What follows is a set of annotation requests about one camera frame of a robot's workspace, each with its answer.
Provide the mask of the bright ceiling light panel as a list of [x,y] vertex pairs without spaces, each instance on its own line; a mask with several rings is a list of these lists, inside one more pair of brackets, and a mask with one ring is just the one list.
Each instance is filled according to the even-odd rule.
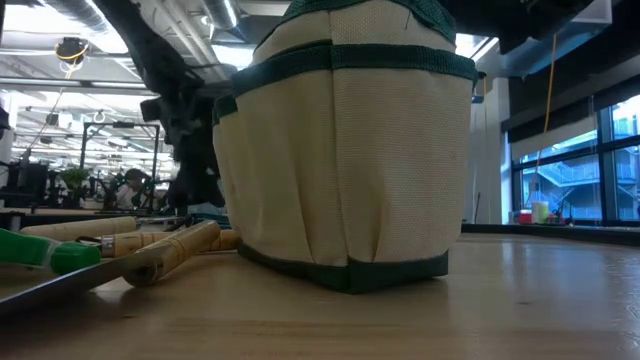
[[241,70],[253,61],[254,46],[213,45],[212,50],[220,63],[234,66]]

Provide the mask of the leafy green potted plant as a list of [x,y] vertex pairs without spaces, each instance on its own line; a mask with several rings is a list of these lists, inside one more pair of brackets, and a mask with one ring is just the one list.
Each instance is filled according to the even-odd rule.
[[79,200],[84,195],[83,182],[89,178],[89,171],[83,168],[69,168],[60,173],[65,182],[68,193],[74,200]]

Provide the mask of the black room gantry frame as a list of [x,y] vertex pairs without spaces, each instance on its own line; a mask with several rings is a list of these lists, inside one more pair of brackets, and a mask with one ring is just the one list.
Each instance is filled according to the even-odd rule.
[[160,145],[160,126],[157,124],[142,124],[126,121],[115,121],[110,123],[98,123],[96,121],[86,122],[83,124],[82,142],[80,150],[79,168],[85,169],[85,159],[87,154],[87,144],[97,134],[99,134],[105,127],[112,127],[114,129],[142,129],[147,136],[154,141],[154,150],[152,158],[152,171],[151,179],[155,180],[158,169],[158,153]]

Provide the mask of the person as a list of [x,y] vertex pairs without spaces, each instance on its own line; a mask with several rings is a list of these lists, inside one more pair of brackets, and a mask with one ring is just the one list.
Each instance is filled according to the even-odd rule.
[[140,169],[132,168],[124,174],[125,183],[116,192],[116,209],[138,209],[146,197],[144,186],[149,176]]

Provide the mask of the green plastic spray bottle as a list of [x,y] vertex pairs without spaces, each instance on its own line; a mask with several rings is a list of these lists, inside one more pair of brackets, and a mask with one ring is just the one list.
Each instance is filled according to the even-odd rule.
[[100,262],[101,251],[95,246],[0,229],[0,264],[22,265],[64,275]]

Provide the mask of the silver round ceiling duct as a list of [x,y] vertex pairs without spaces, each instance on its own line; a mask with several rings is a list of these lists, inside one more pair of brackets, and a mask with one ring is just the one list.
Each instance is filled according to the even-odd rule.
[[201,0],[216,28],[229,30],[238,25],[240,10],[236,0]]

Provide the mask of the cream and green gardening bag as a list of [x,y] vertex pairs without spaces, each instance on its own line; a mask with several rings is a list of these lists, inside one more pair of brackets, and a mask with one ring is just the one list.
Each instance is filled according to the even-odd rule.
[[215,104],[239,253],[346,292],[443,276],[474,62],[439,0],[293,0]]

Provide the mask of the claw hand rake wooden handle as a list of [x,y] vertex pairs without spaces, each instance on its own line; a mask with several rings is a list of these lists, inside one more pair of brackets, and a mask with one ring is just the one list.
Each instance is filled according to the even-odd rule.
[[75,241],[79,237],[100,237],[133,232],[137,227],[138,223],[135,217],[116,217],[29,226],[21,229],[20,233],[65,242]]

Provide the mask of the black aluminium table frame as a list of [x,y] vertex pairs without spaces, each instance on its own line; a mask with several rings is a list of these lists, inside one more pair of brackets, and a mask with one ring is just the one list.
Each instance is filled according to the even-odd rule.
[[[49,225],[74,221],[108,219],[121,217],[121,214],[98,213],[36,213],[27,214],[21,211],[0,209],[0,228],[9,229],[11,221],[18,219],[17,228],[33,225]],[[587,243],[608,244],[640,248],[640,228],[636,230],[619,230],[595,227],[560,227],[541,225],[493,225],[463,224],[462,233],[527,235],[544,238],[559,238]]]

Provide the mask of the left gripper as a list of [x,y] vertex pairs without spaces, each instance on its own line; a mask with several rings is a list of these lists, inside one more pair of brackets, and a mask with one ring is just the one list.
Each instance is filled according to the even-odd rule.
[[223,83],[183,75],[158,83],[156,92],[159,96],[142,101],[140,110],[145,122],[161,123],[165,142],[173,146],[179,164],[167,193],[168,204],[225,206],[212,140],[214,102],[223,95]]

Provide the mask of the narrow transplanter with wooden handle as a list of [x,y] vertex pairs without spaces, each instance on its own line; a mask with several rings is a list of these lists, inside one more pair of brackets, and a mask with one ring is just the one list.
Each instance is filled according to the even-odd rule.
[[0,319],[68,295],[88,291],[122,277],[134,287],[151,286],[198,251],[216,240],[221,229],[214,221],[174,233],[130,255],[59,276],[51,281],[0,300]]

